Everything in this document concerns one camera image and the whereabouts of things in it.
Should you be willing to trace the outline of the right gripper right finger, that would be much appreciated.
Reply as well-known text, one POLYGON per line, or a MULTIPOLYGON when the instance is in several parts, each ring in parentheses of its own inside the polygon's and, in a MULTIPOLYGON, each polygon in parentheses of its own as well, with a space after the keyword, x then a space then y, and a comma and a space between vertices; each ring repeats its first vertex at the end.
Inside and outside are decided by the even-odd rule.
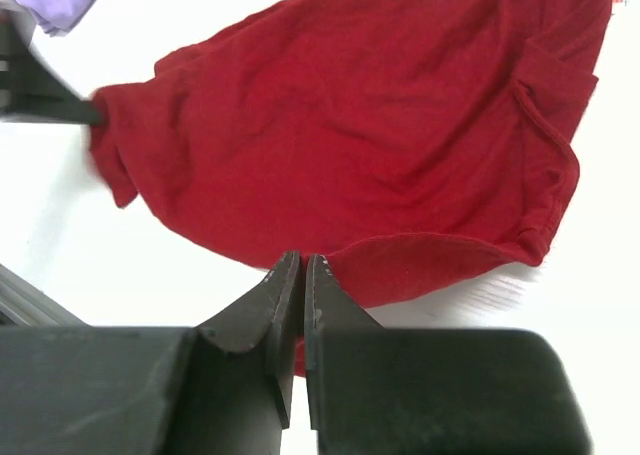
POLYGON ((563 364, 518 329, 377 323, 319 255, 307 265, 305 369, 322 454, 587 454, 563 364))

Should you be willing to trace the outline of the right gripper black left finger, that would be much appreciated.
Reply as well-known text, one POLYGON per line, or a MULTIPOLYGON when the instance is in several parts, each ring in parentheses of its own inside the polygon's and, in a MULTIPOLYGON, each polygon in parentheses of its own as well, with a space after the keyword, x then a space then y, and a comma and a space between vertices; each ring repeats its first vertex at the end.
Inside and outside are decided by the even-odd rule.
POLYGON ((289 427, 301 262, 194 328, 92 327, 1 273, 5 454, 276 454, 289 427))

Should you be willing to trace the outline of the red t shirt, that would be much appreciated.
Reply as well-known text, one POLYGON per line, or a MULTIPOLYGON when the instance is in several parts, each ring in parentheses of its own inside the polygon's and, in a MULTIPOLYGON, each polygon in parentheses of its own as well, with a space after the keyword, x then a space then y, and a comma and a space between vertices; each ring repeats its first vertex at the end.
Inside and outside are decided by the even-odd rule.
POLYGON ((366 308, 541 263, 612 0, 282 0, 93 97, 117 206, 366 308))

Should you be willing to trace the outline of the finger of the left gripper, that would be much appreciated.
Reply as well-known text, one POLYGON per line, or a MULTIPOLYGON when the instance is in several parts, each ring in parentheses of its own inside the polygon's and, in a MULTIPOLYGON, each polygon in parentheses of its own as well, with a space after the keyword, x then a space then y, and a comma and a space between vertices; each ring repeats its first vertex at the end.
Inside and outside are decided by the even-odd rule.
POLYGON ((22 14, 1 16, 1 119, 14 123, 101 124, 101 112, 36 58, 22 36, 23 27, 22 14))

